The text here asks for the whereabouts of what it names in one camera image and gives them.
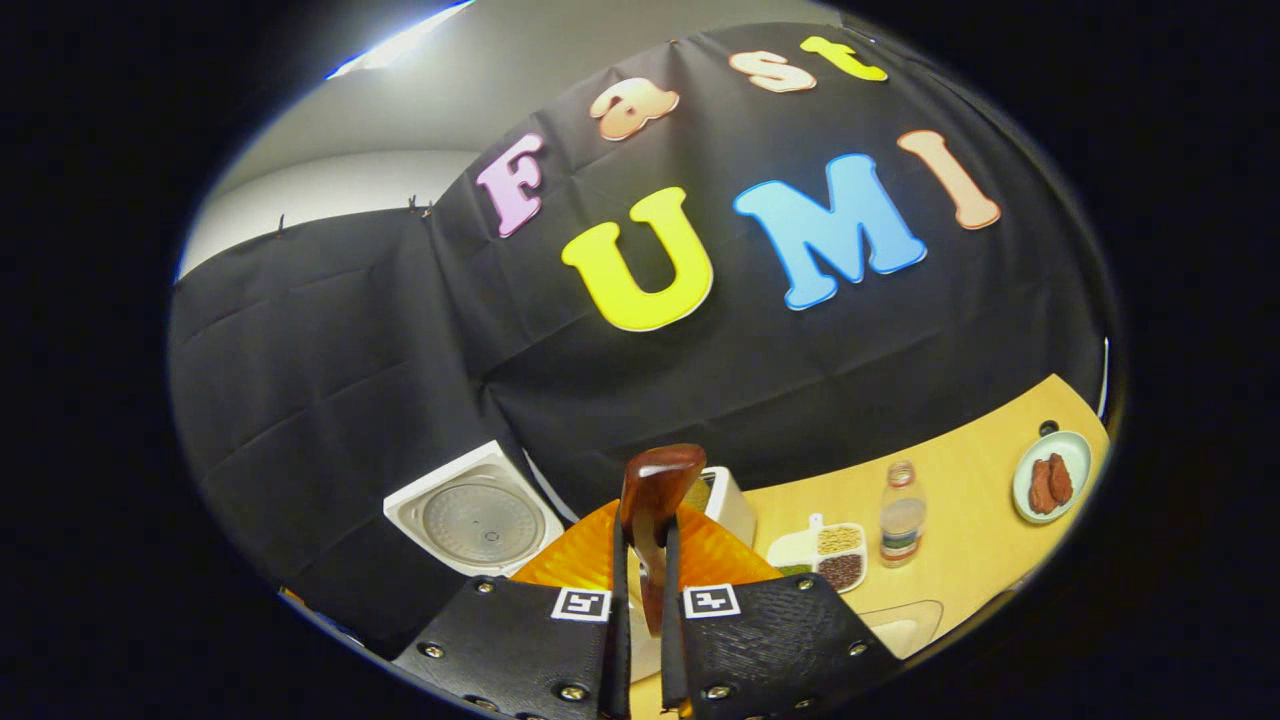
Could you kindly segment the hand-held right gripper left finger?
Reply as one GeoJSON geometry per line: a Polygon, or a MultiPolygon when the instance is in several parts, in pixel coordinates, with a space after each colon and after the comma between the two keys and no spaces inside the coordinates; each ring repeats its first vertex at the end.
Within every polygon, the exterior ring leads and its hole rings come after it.
{"type": "Polygon", "coordinates": [[[627,719],[631,618],[617,502],[511,577],[468,578],[396,666],[512,719],[627,719]]]}

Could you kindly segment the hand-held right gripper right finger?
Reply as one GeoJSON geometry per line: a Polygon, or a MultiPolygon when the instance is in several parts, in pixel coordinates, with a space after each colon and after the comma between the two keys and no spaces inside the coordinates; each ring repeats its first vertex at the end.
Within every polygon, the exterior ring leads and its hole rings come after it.
{"type": "Polygon", "coordinates": [[[809,719],[844,707],[902,661],[809,571],[778,574],[681,506],[669,525],[660,706],[682,719],[809,719]]]}

